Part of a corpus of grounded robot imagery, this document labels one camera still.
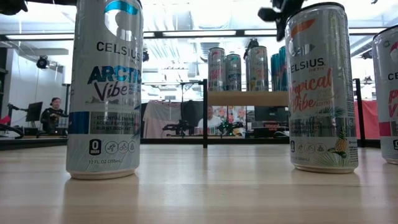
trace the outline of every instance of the computer monitor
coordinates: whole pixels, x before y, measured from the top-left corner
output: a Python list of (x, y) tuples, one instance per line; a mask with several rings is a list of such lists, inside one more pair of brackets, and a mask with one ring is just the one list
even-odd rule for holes
[(254, 119), (256, 121), (287, 122), (289, 111), (284, 106), (255, 106)]
[(26, 122), (40, 121), (43, 102), (31, 103), (27, 109)]

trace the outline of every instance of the table surface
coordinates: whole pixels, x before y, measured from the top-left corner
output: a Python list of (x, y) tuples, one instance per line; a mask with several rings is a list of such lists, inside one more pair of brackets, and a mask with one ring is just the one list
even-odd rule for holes
[(398, 166), (294, 169), (288, 145), (145, 145), (136, 175), (70, 179), (66, 147), (0, 152), (0, 223), (397, 223)]

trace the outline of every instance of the palm leaf illustration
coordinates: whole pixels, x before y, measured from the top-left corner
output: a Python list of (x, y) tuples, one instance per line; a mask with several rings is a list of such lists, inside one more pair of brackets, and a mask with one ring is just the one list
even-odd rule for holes
[(320, 167), (346, 167), (350, 166), (349, 162), (350, 159), (343, 159), (340, 155), (327, 152), (321, 155), (315, 163)]
[(318, 116), (322, 116), (322, 117), (331, 116), (334, 118), (340, 118), (340, 117), (344, 116), (345, 113), (346, 113), (346, 111), (340, 107), (326, 107), (326, 108), (320, 109), (317, 112), (315, 112), (315, 114), (317, 114)]

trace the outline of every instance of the person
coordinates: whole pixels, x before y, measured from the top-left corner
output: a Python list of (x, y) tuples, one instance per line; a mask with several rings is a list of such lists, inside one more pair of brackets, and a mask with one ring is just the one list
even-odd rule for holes
[[(213, 107), (208, 106), (207, 107), (207, 126), (209, 128), (217, 127), (222, 122), (223, 121), (219, 117), (213, 116)], [(198, 128), (203, 128), (203, 118), (199, 121)]]
[(43, 124), (43, 130), (46, 133), (52, 133), (55, 131), (58, 121), (61, 117), (68, 117), (68, 115), (65, 115), (63, 110), (60, 109), (60, 105), (61, 99), (58, 97), (54, 97), (51, 99), (51, 107), (43, 111), (40, 117), (40, 122)]

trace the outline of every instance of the aluminum can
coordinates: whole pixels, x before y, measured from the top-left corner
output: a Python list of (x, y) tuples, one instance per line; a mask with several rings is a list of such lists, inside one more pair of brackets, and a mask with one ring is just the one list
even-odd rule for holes
[(287, 80), (287, 69), (286, 69), (286, 47), (283, 46), (279, 49), (279, 91), (287, 91), (288, 80)]
[(349, 173), (358, 166), (347, 16), (334, 2), (296, 12), (285, 30), (292, 164)]
[(131, 175), (139, 165), (142, 6), (78, 1), (67, 171), (76, 179)]
[(267, 48), (264, 46), (251, 48), (248, 58), (250, 91), (269, 91)]
[(238, 54), (229, 54), (226, 63), (226, 90), (242, 91), (242, 61)]
[(271, 83), (272, 83), (272, 91), (280, 91), (279, 90), (279, 54), (274, 54), (271, 56)]
[(208, 90), (224, 91), (225, 82), (225, 50), (213, 47), (208, 53)]
[(398, 25), (373, 38), (377, 108), (382, 157), (398, 164)]

